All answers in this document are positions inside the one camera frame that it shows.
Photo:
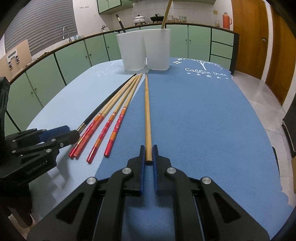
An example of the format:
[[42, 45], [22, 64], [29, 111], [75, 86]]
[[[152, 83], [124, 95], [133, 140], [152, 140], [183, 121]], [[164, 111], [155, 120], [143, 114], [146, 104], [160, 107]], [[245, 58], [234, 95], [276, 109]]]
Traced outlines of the cardboard box with clips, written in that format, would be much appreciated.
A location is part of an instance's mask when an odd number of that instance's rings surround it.
[[8, 81], [11, 81], [31, 62], [32, 56], [29, 43], [28, 40], [25, 39], [1, 58], [1, 77], [6, 77]]

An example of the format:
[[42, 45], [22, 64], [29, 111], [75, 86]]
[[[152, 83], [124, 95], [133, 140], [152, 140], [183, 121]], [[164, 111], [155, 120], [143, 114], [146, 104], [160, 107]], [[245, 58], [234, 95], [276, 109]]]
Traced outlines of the green lower kitchen cabinets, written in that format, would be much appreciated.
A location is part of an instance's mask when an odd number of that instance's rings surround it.
[[[171, 30], [171, 57], [209, 60], [234, 72], [239, 34], [217, 27], [167, 23]], [[41, 109], [66, 85], [90, 67], [121, 58], [116, 35], [97, 34], [47, 52], [29, 63], [11, 83], [6, 135], [25, 130]]]

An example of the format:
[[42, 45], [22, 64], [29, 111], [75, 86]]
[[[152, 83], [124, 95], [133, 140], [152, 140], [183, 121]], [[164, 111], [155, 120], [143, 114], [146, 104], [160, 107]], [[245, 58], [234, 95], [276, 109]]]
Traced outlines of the dark blue table mat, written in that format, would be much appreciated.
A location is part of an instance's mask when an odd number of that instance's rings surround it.
[[[282, 192], [272, 145], [255, 111], [228, 70], [171, 59], [149, 71], [152, 144], [188, 177], [210, 177], [273, 238], [293, 208]], [[109, 158], [95, 177], [110, 177], [145, 145], [144, 83], [124, 116]], [[126, 197], [122, 240], [175, 240], [171, 197], [157, 197], [153, 167], [144, 194]]]

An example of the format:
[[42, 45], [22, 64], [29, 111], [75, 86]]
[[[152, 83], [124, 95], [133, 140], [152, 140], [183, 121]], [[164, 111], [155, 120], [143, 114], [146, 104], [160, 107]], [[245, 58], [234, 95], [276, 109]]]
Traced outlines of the white cooking pot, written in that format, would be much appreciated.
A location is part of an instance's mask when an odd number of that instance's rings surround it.
[[133, 22], [136, 26], [146, 24], [145, 17], [141, 15], [137, 15], [136, 17], [134, 17]]

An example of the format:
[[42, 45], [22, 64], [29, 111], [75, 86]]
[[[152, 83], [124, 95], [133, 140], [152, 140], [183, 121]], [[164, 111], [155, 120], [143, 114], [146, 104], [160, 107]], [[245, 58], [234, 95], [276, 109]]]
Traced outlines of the white two-compartment utensil holder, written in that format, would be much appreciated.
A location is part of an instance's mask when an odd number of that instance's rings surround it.
[[170, 29], [146, 29], [116, 35], [126, 71], [170, 68]]

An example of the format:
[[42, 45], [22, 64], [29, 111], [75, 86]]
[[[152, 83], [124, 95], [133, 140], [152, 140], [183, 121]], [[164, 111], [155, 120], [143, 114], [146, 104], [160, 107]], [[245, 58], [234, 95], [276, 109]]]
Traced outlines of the black wok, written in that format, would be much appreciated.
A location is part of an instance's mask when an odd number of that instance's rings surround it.
[[160, 14], [154, 14], [153, 16], [150, 17], [150, 19], [153, 23], [159, 23], [163, 21], [164, 16]]

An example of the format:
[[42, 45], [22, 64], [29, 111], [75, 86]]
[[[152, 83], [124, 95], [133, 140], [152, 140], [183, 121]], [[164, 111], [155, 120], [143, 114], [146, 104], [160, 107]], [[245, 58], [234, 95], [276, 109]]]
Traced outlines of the green upper kitchen cabinets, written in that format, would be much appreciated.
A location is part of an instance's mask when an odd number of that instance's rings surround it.
[[138, 1], [129, 0], [97, 0], [99, 14], [113, 14], [133, 7]]

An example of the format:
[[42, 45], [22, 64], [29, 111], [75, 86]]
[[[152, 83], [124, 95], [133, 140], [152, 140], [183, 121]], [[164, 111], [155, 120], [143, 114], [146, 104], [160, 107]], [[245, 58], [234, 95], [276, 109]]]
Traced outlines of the black glass cabinet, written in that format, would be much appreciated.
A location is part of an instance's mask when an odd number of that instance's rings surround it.
[[282, 126], [288, 139], [290, 146], [291, 156], [295, 156], [295, 141], [296, 141], [296, 104], [295, 97], [292, 101], [291, 106], [288, 109], [287, 114], [282, 120]]

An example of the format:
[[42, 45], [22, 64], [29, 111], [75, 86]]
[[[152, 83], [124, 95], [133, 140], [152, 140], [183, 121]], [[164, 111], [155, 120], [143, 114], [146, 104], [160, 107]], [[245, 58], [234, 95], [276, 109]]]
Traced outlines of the plain bamboo chopstick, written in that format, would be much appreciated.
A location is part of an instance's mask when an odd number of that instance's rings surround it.
[[149, 109], [149, 84], [148, 74], [145, 74], [144, 85], [144, 109], [145, 109], [145, 162], [147, 165], [152, 164], [152, 132], [151, 117]]
[[170, 8], [171, 8], [171, 3], [172, 3], [172, 0], [169, 0], [169, 1], [168, 1], [168, 4], [167, 4], [167, 6], [166, 6], [166, 11], [165, 11], [165, 15], [164, 15], [164, 18], [163, 18], [163, 21], [162, 21], [161, 29], [164, 29], [164, 28], [165, 28], [165, 24], [166, 24], [166, 21], [167, 21], [167, 17], [168, 17], [168, 14], [169, 14]]

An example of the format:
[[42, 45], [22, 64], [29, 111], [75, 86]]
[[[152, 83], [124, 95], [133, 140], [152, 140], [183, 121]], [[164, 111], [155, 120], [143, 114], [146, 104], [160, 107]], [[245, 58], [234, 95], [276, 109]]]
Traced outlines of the grey window blind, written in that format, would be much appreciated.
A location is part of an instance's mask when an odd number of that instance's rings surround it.
[[6, 52], [27, 39], [31, 55], [78, 34], [73, 1], [30, 1], [4, 33]]

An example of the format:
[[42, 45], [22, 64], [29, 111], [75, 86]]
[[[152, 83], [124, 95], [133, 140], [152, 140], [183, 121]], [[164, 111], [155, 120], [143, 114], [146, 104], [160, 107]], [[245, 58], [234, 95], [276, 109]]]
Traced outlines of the green kitchen cabinets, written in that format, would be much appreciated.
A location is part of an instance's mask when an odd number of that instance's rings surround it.
[[[217, 27], [167, 23], [171, 30], [171, 57], [209, 60], [234, 72], [239, 34]], [[90, 67], [121, 58], [116, 35], [97, 34], [47, 52], [29, 63], [11, 83], [6, 135], [25, 130], [41, 109], [66, 85]]]
[[133, 7], [138, 1], [129, 0], [97, 0], [99, 14], [113, 14]]

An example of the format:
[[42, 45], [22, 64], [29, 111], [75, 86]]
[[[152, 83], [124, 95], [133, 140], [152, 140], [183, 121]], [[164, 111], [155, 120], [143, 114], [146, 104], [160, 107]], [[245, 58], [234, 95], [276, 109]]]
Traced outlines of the brown wooden door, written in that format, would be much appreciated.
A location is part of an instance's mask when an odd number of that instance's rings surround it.
[[273, 49], [266, 85], [280, 104], [284, 103], [295, 70], [295, 37], [285, 19], [271, 7]]
[[264, 1], [233, 0], [233, 30], [239, 34], [235, 69], [261, 79], [268, 47], [268, 17]]

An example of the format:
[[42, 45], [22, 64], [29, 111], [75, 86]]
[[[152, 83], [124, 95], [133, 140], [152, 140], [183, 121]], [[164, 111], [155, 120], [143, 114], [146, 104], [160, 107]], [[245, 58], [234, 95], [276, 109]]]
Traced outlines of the orange thermos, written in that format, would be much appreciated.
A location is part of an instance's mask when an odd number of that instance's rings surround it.
[[232, 25], [232, 18], [225, 12], [222, 16], [223, 28], [230, 30], [230, 26]]

